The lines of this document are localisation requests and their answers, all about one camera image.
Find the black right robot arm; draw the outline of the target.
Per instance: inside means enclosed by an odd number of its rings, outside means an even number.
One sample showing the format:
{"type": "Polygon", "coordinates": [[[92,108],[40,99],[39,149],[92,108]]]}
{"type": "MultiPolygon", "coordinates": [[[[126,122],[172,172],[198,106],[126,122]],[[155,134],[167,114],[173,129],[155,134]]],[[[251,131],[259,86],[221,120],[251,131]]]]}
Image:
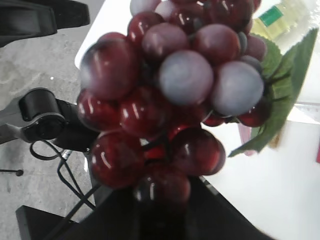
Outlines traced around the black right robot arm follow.
{"type": "Polygon", "coordinates": [[[87,90],[78,104],[34,88],[0,112],[0,141],[43,141],[89,154],[90,171],[110,195],[80,224],[78,233],[50,240],[266,240],[223,196],[200,179],[226,160],[221,142],[199,125],[174,118],[146,145],[126,132],[118,106],[87,90]]]}

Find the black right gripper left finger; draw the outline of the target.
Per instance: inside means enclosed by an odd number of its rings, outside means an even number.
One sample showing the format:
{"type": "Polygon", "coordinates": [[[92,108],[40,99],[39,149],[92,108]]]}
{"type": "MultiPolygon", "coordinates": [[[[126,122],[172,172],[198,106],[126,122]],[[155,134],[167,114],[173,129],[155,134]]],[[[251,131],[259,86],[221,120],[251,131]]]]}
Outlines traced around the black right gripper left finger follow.
{"type": "Polygon", "coordinates": [[[53,240],[154,240],[154,194],[148,188],[112,190],[96,209],[53,240]]]}

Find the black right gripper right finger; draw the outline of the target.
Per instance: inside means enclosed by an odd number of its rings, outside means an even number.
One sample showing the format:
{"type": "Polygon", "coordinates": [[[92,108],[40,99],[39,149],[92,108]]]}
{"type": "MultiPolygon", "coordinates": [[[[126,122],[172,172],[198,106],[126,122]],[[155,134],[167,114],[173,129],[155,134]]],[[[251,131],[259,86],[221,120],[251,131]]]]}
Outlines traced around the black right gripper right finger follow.
{"type": "Polygon", "coordinates": [[[191,192],[187,206],[187,240],[271,240],[253,226],[214,187],[199,177],[189,178],[191,192]]]}

